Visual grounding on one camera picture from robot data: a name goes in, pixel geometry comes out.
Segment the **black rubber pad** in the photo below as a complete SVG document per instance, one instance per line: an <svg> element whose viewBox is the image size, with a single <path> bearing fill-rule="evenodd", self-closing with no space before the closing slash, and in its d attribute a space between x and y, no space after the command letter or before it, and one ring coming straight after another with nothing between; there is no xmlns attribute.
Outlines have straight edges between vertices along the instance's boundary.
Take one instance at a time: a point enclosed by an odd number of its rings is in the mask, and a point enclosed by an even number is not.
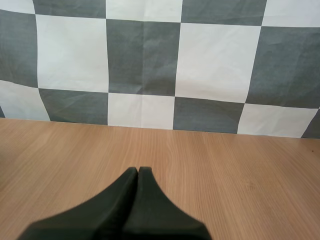
<svg viewBox="0 0 320 240"><path fill-rule="evenodd" d="M135 198L137 180L137 169L128 168L95 197L34 222L18 240L119 240Z"/></svg>
<svg viewBox="0 0 320 240"><path fill-rule="evenodd" d="M210 240L206 226L176 207L158 186L150 167L141 167L123 240Z"/></svg>

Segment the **wooden table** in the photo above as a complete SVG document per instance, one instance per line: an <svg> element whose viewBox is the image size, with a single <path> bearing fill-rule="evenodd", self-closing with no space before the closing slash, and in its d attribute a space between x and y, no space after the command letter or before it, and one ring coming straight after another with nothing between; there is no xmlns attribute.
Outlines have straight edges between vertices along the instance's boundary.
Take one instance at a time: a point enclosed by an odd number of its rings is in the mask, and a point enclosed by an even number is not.
<svg viewBox="0 0 320 240"><path fill-rule="evenodd" d="M320 140L0 119L0 239L151 166L215 240L319 240Z"/></svg>

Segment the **checkerboard backdrop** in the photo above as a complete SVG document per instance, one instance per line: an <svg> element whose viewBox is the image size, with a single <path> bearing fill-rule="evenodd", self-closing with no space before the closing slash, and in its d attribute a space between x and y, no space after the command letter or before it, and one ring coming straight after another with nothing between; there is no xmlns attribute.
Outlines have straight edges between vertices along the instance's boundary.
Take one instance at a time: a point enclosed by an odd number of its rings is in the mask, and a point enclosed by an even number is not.
<svg viewBox="0 0 320 240"><path fill-rule="evenodd" d="M320 138L320 2L0 0L0 117Z"/></svg>

